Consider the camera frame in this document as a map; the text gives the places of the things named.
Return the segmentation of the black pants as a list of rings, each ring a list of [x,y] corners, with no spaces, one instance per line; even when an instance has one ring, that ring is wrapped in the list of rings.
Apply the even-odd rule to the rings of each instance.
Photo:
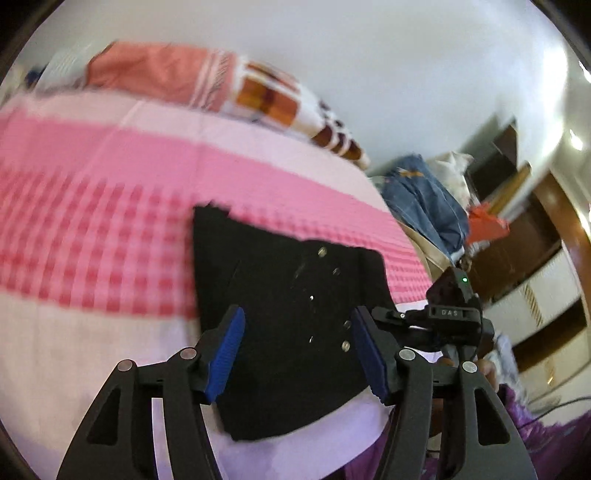
[[[231,305],[245,334],[217,410],[235,441],[284,435],[318,421],[368,385],[347,325],[356,307],[393,307],[374,250],[300,241],[193,211],[194,277],[201,328]]]

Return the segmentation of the purple patterned clothing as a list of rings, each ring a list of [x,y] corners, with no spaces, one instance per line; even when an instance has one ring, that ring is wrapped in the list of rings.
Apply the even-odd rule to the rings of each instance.
[[[519,427],[538,479],[590,479],[590,411],[568,423],[546,426],[518,402],[516,393],[501,384],[498,396]],[[388,432],[368,450],[342,467],[342,479],[374,479]],[[436,479],[439,461],[428,457],[422,479]]]

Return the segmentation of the wooden wardrobe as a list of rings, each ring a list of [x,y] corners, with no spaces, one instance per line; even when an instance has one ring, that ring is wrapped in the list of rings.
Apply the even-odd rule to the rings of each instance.
[[[590,364],[590,242],[551,173],[529,183],[520,146],[511,121],[474,153],[469,184],[509,232],[477,249],[469,277],[527,399],[541,401]]]

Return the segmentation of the orange cloth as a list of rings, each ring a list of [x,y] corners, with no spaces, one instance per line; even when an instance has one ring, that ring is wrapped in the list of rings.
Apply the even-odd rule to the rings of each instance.
[[[488,212],[486,205],[475,205],[468,210],[469,234],[468,245],[483,241],[495,241],[510,233],[510,226],[506,220],[498,218]]]

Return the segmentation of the blue jeans pile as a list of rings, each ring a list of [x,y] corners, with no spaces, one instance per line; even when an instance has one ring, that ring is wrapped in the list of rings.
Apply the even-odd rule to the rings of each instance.
[[[370,179],[392,215],[425,237],[449,260],[455,263],[465,252],[468,213],[421,155],[397,159],[386,173]]]

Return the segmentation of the white cloth pile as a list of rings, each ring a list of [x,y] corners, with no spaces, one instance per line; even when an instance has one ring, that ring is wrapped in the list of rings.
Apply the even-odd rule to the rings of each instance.
[[[466,173],[473,162],[472,155],[455,151],[426,160],[426,165],[431,173],[464,209],[467,209],[471,202]]]

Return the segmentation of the pink checkered bedsheet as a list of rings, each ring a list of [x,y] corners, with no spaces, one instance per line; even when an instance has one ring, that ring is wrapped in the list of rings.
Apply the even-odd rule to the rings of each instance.
[[[22,94],[1,110],[1,419],[57,475],[115,364],[197,341],[192,210],[378,251],[398,306],[430,277],[361,170],[276,132],[117,93]]]

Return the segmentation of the orange checkered pillow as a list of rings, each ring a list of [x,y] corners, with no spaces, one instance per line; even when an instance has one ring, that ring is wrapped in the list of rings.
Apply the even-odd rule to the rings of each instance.
[[[362,170],[370,158],[335,111],[293,75],[235,52],[115,41],[86,84],[222,114],[307,141]]]

